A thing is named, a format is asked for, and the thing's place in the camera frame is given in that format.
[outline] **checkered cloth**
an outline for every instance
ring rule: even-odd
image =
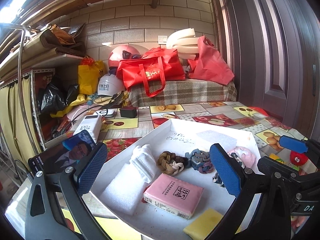
[[[149,82],[150,92],[161,87],[160,81]],[[211,81],[186,79],[167,81],[164,90],[155,97],[146,95],[143,84],[133,86],[129,94],[132,106],[162,106],[219,101],[236,101],[237,91],[233,82],[227,86]]]

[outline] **cardboard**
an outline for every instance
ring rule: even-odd
[[[172,118],[133,143],[110,161],[106,162],[97,176],[95,183],[91,188],[91,192],[100,202],[99,196],[111,180],[118,174],[124,163],[129,163],[132,151],[137,145],[142,146],[144,144],[150,144],[152,154],[156,160],[164,150],[175,152],[177,155],[181,156],[184,156],[185,152],[191,152],[196,148],[208,151],[210,146],[215,142],[208,142],[195,135],[196,133],[207,130],[214,130],[226,134],[237,139],[237,146],[249,148],[256,156],[256,162],[252,169],[256,173],[261,174],[257,168],[260,153],[251,132]],[[225,188],[212,182],[214,174],[215,172],[201,174],[190,168],[183,170],[175,176],[177,179],[204,187],[200,202],[190,220],[174,216],[160,208],[156,208],[151,204],[143,202],[139,203],[133,216],[123,214],[116,210],[110,210],[116,217],[151,239],[190,240],[190,237],[182,231],[187,225],[192,223],[208,208],[212,208],[224,215],[235,199],[234,196],[228,194]],[[258,204],[259,197],[259,194],[255,195],[247,215],[241,224],[242,229],[247,228]]]

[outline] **pink helmet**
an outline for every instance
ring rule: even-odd
[[[128,58],[123,58],[123,51],[127,51],[130,53]],[[119,61],[122,59],[132,59],[133,55],[139,54],[136,48],[129,45],[120,45],[113,49],[109,56],[109,67],[118,67]]]

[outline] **white helmet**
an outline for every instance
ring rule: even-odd
[[[113,74],[106,74],[100,78],[98,85],[98,96],[113,96],[121,91],[125,91],[123,81]]]

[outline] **light switch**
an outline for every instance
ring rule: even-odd
[[[158,44],[166,44],[168,36],[158,35]]]

